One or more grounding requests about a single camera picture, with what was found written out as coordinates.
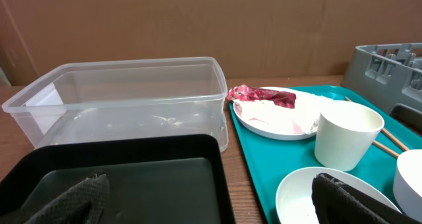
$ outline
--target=chopsticks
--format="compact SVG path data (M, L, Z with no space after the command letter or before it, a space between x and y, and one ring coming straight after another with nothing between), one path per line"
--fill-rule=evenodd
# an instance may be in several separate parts
M351 99L349 99L347 96L345 96L347 101L352 101ZM387 136L387 138L389 138L391 141L393 141L393 143L395 143L395 145L397 145L397 147L399 147L403 152L408 151L409 148L403 144L403 142L401 142L400 140L398 140L393 134L391 134L390 131L386 130L385 128L381 129L382 133ZM398 153L391 150L390 148L387 148L385 145L381 144L380 142L374 141L373 144L380 148L381 150L383 150L384 152L390 154L392 157L398 158Z
M395 152L395 151L393 151L393 150L391 150L390 148L387 148L385 145L382 145L380 142L377 142L376 140L374 140L374 142L373 142L373 144L377 147L377 148L379 148L379 149L381 149L382 151L384 151L384 152L386 152L386 153L388 153L388 155L391 155L392 157L394 157L394 158L398 158L398 153L397 152Z

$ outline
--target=black tray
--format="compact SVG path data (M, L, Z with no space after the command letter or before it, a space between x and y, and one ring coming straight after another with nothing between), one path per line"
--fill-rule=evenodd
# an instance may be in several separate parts
M105 173L100 223L235 223L217 141L207 135L48 146L0 182L0 215Z

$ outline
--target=white napkin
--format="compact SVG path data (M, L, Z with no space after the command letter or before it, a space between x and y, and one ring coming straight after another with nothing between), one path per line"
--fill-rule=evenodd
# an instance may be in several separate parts
M317 130L321 109L333 99L306 92L295 92L295 109L274 105L272 101L234 100L241 118L260 122L267 130L280 134L311 134Z

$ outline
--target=wooden table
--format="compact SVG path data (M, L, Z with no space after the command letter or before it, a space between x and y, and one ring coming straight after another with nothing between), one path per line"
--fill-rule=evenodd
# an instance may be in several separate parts
M308 86L331 84L340 85L343 76L308 76L295 78L236 78L227 79L227 86L234 87L241 84L248 86ZM22 87L0 88L0 103L4 103L11 96L16 94ZM255 199L251 180L248 175L247 166L243 159L237 135L233 128L231 115L226 106L224 110L229 131L229 146L222 154L224 171L226 172L229 186L231 203L237 223L262 223L258 208L258 201ZM27 139L23 131L16 124L15 120L3 110L0 112L0 179L2 179L26 154L34 147Z

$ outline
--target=clear plastic container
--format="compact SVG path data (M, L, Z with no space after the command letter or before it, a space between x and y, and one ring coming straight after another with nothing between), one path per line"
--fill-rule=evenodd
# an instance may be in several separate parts
M210 57L72 63L3 104L35 148L209 134L228 145L224 74Z

